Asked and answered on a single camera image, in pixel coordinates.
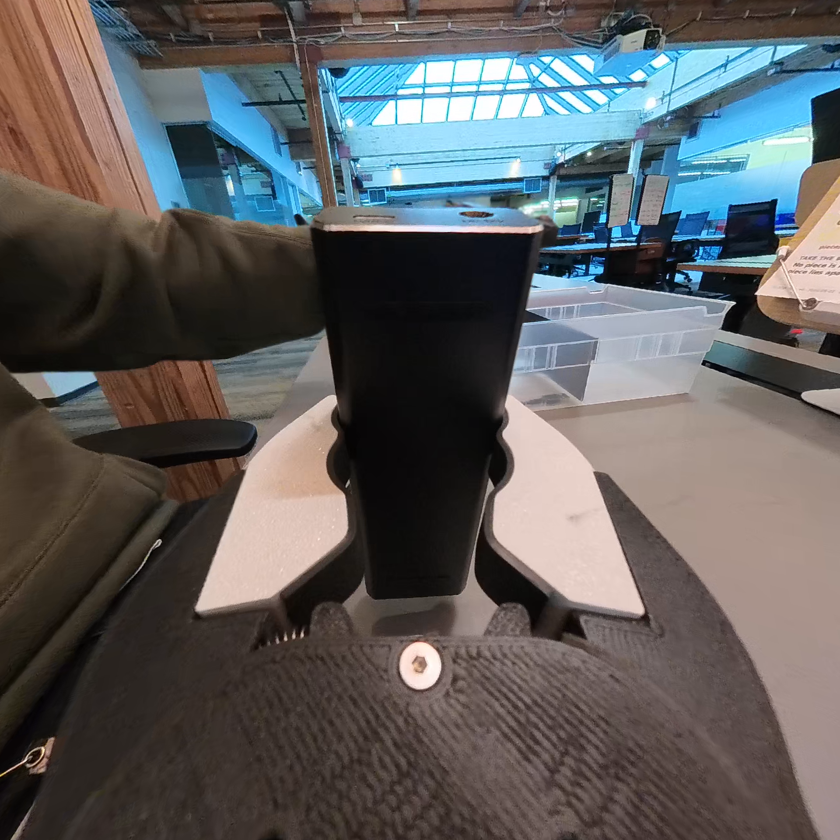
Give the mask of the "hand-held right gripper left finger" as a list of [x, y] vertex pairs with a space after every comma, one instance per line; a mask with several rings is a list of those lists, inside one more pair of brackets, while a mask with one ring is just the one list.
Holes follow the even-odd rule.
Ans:
[[334, 395], [249, 461], [195, 604], [200, 617], [272, 611], [306, 621], [364, 578], [350, 461]]

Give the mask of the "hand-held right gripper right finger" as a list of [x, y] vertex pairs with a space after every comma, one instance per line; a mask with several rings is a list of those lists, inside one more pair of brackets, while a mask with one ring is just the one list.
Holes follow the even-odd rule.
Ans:
[[587, 458], [511, 395], [498, 443], [504, 466], [486, 501], [487, 547], [564, 605], [643, 617], [642, 596]]

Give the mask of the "black rectangular box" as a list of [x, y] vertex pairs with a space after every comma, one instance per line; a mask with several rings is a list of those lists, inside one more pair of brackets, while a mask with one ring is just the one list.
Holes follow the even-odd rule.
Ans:
[[544, 226], [335, 206], [310, 230], [366, 591], [459, 594]]

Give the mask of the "person's left forearm green sleeve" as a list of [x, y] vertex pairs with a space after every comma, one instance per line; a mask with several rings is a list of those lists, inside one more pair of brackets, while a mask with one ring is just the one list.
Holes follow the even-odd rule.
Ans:
[[1, 360], [14, 373], [215, 361], [324, 328], [305, 227], [159, 219], [1, 176]]

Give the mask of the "grey desk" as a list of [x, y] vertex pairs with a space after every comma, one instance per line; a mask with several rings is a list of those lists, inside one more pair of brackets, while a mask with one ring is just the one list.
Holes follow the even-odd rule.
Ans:
[[838, 417], [704, 366], [684, 395], [538, 413], [700, 577], [838, 838]]

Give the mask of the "standing whiteboard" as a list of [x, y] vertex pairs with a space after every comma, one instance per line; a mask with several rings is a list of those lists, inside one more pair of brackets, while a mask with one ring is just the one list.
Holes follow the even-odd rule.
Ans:
[[614, 174], [610, 178], [605, 205], [605, 226], [608, 229], [629, 224], [634, 202], [635, 176], [633, 173]]
[[669, 184], [670, 178], [668, 175], [647, 174], [644, 177], [636, 214], [636, 224], [638, 226], [659, 224], [664, 212]]

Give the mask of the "glass skylight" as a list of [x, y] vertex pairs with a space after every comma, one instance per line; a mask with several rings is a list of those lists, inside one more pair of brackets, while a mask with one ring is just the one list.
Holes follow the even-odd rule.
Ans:
[[534, 119], [606, 110], [678, 51], [602, 62], [588, 54], [436, 59], [351, 68], [337, 83], [346, 126]]

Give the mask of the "clear plastic bin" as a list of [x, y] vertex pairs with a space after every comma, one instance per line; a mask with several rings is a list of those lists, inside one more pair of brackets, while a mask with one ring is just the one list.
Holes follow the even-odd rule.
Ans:
[[509, 395], [538, 412], [686, 394], [731, 307], [594, 282], [534, 289]]

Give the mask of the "black mesh office chair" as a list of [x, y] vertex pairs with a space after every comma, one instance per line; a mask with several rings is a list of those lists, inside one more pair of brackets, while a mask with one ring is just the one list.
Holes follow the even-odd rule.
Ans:
[[719, 260], [775, 254], [779, 238], [775, 233], [778, 200], [730, 204]]

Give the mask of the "white ceiling projector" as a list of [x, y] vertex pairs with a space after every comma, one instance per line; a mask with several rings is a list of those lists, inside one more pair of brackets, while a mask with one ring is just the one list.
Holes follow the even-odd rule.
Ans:
[[656, 58], [664, 46], [665, 34], [659, 27], [616, 35], [599, 50], [594, 73], [597, 76], [628, 77]]

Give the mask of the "white printed paper sheet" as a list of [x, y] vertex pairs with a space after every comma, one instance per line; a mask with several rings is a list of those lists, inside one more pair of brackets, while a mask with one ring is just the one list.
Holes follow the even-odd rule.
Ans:
[[779, 249], [760, 297], [791, 300], [806, 311], [839, 304], [839, 196], [821, 203], [791, 245]]

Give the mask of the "clipboard with instruction sheet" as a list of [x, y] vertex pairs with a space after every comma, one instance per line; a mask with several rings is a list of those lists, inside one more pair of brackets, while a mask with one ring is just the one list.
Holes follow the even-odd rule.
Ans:
[[[839, 161], [813, 164], [805, 170], [801, 178], [795, 210], [795, 220], [799, 228], [788, 245], [795, 242], [795, 237], [801, 232], [814, 210], [818, 207], [824, 208], [821, 203], [830, 204], [836, 196], [839, 196]], [[779, 247], [777, 252], [788, 245]], [[764, 274], [759, 286], [762, 285], [773, 264]], [[819, 307], [813, 311], [806, 311], [791, 300], [760, 297], [758, 292], [757, 299], [761, 312], [774, 321], [834, 335], [839, 333], [839, 304], [838, 308]]]

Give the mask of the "metal zipper pull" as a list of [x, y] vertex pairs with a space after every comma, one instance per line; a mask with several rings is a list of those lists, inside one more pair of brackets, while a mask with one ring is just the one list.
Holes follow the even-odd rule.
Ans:
[[41, 775], [46, 772], [55, 744], [55, 736], [38, 740], [24, 756], [10, 766], [2, 769], [1, 781]]

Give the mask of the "wooden pillar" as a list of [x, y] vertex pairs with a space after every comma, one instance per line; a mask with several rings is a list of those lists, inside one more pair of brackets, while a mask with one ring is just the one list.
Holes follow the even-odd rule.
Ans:
[[[158, 220], [161, 209], [88, 2], [1, 2], [2, 168]], [[123, 427], [229, 419], [209, 361], [95, 370]]]

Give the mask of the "black desk rail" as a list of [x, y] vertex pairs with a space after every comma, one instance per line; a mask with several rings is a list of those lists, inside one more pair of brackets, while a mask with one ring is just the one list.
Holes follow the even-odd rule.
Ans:
[[721, 340], [712, 343], [702, 363], [714, 371], [794, 398], [839, 386], [839, 374], [834, 371]]

